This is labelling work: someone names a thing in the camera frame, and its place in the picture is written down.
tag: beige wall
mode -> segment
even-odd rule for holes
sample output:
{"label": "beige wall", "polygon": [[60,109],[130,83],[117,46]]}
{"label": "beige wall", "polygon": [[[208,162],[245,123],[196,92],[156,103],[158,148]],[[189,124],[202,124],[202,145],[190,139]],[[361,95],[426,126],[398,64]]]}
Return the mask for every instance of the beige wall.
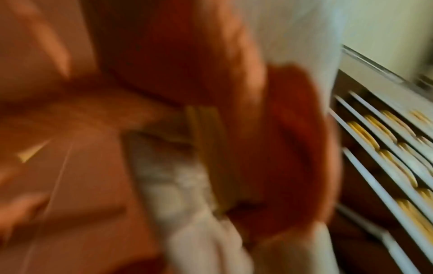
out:
{"label": "beige wall", "polygon": [[410,79],[433,35],[433,0],[350,0],[343,43]]}

